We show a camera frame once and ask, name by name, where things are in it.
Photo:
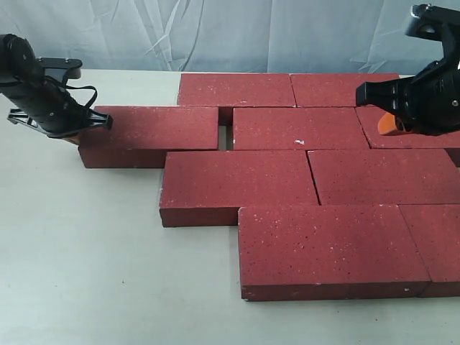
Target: white table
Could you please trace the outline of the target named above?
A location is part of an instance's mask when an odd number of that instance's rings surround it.
[[[170,106],[179,80],[84,70],[71,85]],[[161,170],[85,170],[10,106],[0,96],[0,344],[460,344],[460,298],[244,302],[236,228],[162,228]]]

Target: stacked bricks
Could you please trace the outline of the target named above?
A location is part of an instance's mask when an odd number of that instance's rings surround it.
[[[88,133],[80,154],[165,166],[165,228],[238,224],[245,300],[457,296],[460,134],[378,135],[383,112],[356,108],[356,88],[394,78],[184,74],[178,107],[98,109],[116,131]]]

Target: red brick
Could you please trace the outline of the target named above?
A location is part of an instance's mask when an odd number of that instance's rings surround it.
[[[320,202],[460,203],[460,174],[442,149],[368,149],[308,153]]]
[[[391,73],[292,74],[297,106],[356,106],[356,90],[366,81],[398,79]]]
[[[408,134],[384,136],[377,131],[377,124],[385,111],[376,107],[357,108],[366,138],[373,149],[446,149],[457,167],[460,167],[460,132],[431,137]]]
[[[288,74],[186,73],[180,79],[178,104],[218,106],[219,124],[228,125],[232,122],[233,108],[294,107],[295,99]]]
[[[160,168],[169,151],[217,150],[218,109],[99,106],[112,130],[87,131],[80,152],[88,168]]]
[[[234,150],[369,149],[353,108],[234,111]]]
[[[460,205],[404,205],[401,211],[431,276],[421,296],[460,296]]]
[[[397,206],[239,211],[247,300],[404,298],[430,278]]]
[[[236,225],[242,206],[318,205],[301,151],[171,152],[160,198],[164,227]]]

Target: red paver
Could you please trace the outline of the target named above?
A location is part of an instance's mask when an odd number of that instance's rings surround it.
[[[397,206],[241,208],[247,300],[404,298],[430,278]]]
[[[288,74],[185,73],[180,79],[178,104],[218,106],[219,124],[229,125],[232,122],[233,108],[294,107],[295,98]]]
[[[169,151],[217,150],[218,109],[99,106],[112,115],[112,130],[94,129],[81,138],[87,168],[159,168]]]
[[[353,108],[234,111],[234,150],[369,149]]]
[[[392,73],[292,74],[297,106],[356,106],[356,90],[366,81],[398,79]]]
[[[301,151],[171,152],[160,199],[164,227],[236,225],[242,206],[318,205]]]
[[[456,166],[460,167],[460,132],[444,134],[438,137],[407,134],[384,136],[377,131],[377,124],[385,111],[376,107],[357,108],[366,138],[373,149],[446,149]]]
[[[401,211],[431,276],[421,296],[460,296],[460,205],[404,205]]]
[[[308,153],[320,202],[460,203],[460,174],[443,149],[368,149]]]

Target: white backdrop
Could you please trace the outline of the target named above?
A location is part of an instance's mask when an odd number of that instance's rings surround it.
[[[460,10],[459,0],[432,1]],[[0,0],[0,32],[84,68],[396,72],[441,58],[404,35],[414,0]]]

